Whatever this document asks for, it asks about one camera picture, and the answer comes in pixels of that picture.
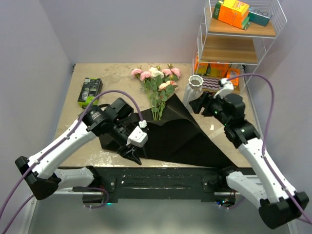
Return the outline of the peach rose stem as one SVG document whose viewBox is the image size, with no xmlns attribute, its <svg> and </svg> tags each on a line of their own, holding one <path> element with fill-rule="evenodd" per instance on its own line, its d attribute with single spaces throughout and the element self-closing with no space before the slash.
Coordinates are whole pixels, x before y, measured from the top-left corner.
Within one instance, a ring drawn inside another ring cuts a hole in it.
<svg viewBox="0 0 312 234">
<path fill-rule="evenodd" d="M 163 111 L 166 107 L 166 102 L 176 92 L 177 89 L 178 89 L 178 84 L 174 80 L 169 80 L 165 83 L 162 83 L 159 86 L 160 104 L 159 104 L 159 109 L 158 109 L 157 120 L 161 120 Z"/>
</svg>

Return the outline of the black wrapping paper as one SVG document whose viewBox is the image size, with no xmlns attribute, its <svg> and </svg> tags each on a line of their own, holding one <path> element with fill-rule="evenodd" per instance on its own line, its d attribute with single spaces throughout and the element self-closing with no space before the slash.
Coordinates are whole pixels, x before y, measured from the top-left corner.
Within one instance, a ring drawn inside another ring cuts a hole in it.
<svg viewBox="0 0 312 234">
<path fill-rule="evenodd" d="M 234 163 L 209 139 L 177 95 L 167 101 L 162 119 L 154 121 L 150 109 L 143 110 L 148 124 L 144 149 L 135 150 L 143 159 L 224 169 Z"/>
</svg>

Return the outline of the white rose stem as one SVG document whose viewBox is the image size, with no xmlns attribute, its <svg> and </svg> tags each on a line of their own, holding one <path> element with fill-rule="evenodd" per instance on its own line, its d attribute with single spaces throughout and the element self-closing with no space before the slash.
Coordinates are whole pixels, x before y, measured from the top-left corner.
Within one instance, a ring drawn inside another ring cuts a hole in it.
<svg viewBox="0 0 312 234">
<path fill-rule="evenodd" d="M 162 107 L 162 100 L 160 98 L 159 86 L 163 83 L 164 74 L 161 72 L 160 67 L 151 67 L 149 69 L 151 77 L 147 80 L 147 91 L 150 99 L 151 111 L 153 120 L 160 120 L 160 112 Z"/>
</svg>

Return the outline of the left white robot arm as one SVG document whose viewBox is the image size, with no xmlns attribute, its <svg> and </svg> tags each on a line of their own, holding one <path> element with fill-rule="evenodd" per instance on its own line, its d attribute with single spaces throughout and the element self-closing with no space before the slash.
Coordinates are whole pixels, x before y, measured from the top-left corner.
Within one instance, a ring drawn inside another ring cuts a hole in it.
<svg viewBox="0 0 312 234">
<path fill-rule="evenodd" d="M 79 169 L 60 169 L 60 165 L 79 148 L 101 135 L 109 135 L 119 148 L 117 153 L 141 165 L 136 150 L 148 140 L 147 121 L 140 119 L 133 130 L 124 122 L 134 109 L 122 98 L 112 104 L 92 105 L 56 140 L 37 154 L 20 156 L 15 164 L 34 197 L 43 200 L 59 189 L 85 187 L 89 191 L 103 188 L 103 179 L 92 166 Z"/>
</svg>

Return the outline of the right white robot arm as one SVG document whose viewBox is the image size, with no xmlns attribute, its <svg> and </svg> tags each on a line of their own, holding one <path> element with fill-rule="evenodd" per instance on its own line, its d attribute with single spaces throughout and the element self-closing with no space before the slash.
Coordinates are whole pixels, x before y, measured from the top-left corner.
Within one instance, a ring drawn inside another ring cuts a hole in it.
<svg viewBox="0 0 312 234">
<path fill-rule="evenodd" d="M 247 179 L 240 171 L 227 172 L 217 179 L 220 190 L 233 189 L 249 200 L 270 229 L 276 229 L 303 215 L 310 199 L 298 192 L 277 168 L 256 128 L 245 119 L 245 103 L 237 94 L 224 98 L 204 92 L 190 101 L 194 113 L 215 117 L 224 126 L 226 138 L 247 159 L 261 184 Z"/>
</svg>

